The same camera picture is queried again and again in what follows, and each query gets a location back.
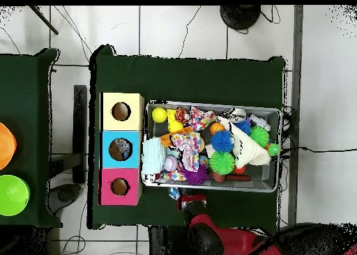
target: green table cover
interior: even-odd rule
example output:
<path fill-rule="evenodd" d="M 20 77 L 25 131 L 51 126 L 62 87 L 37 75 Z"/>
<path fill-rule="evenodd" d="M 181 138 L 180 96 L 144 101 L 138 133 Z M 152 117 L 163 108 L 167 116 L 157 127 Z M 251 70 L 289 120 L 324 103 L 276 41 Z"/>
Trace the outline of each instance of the green table cover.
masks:
<path fill-rule="evenodd" d="M 284 59 L 199 60 L 150 56 L 114 56 L 109 45 L 91 57 L 88 225 L 184 225 L 183 214 L 168 188 L 145 187 L 137 206 L 98 205 L 99 93 L 140 93 L 147 100 L 282 108 Z M 207 198 L 213 222 L 220 227 L 276 230 L 277 195 L 273 193 L 197 190 Z"/>
<path fill-rule="evenodd" d="M 17 141 L 15 154 L 0 175 L 12 174 L 30 188 L 26 208 L 18 215 L 0 215 L 3 225 L 59 226 L 47 209 L 50 113 L 48 81 L 56 49 L 35 56 L 0 54 L 0 122 Z"/>

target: red ball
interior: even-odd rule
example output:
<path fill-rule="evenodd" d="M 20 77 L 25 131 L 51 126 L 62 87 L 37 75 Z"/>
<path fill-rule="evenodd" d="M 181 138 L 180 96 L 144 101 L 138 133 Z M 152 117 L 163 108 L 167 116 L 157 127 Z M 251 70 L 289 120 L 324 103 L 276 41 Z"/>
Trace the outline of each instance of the red ball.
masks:
<path fill-rule="evenodd" d="M 245 172 L 245 166 L 242 168 L 238 169 L 236 165 L 234 165 L 234 173 L 235 174 L 243 174 Z"/>

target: orange bowl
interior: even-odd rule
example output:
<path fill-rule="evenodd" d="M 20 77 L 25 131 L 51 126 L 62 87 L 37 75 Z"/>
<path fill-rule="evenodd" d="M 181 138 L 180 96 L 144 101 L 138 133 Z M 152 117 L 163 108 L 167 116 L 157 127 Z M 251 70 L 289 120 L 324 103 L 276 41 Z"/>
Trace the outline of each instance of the orange bowl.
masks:
<path fill-rule="evenodd" d="M 16 150 L 16 139 L 13 133 L 0 123 L 0 170 L 11 161 Z"/>

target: green bowl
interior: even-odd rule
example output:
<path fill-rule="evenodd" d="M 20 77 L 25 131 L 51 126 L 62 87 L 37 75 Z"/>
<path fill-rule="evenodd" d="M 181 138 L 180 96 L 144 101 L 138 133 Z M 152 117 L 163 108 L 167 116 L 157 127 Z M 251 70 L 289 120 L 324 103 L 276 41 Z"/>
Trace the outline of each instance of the green bowl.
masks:
<path fill-rule="evenodd" d="M 29 202 L 30 189 L 21 178 L 0 176 L 0 215 L 13 216 L 23 211 Z"/>

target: shape sorter box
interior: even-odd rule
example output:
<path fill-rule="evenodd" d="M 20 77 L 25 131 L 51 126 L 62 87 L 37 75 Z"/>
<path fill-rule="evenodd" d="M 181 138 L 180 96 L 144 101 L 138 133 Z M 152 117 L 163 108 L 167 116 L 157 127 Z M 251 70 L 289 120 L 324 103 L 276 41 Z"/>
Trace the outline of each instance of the shape sorter box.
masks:
<path fill-rule="evenodd" d="M 116 139 L 125 139 L 130 144 L 126 160 L 115 160 L 109 154 L 109 147 Z M 102 133 L 102 167 L 103 168 L 139 168 L 142 146 L 142 131 L 107 131 Z"/>
<path fill-rule="evenodd" d="M 126 194 L 118 195 L 114 193 L 114 181 L 124 180 L 128 186 Z M 139 169 L 102 169 L 101 188 L 99 205 L 102 206 L 136 206 L 142 195 L 142 182 L 139 177 Z"/>
<path fill-rule="evenodd" d="M 102 93 L 103 130 L 142 130 L 144 99 L 138 93 Z M 127 116 L 115 118 L 116 107 L 127 109 Z"/>

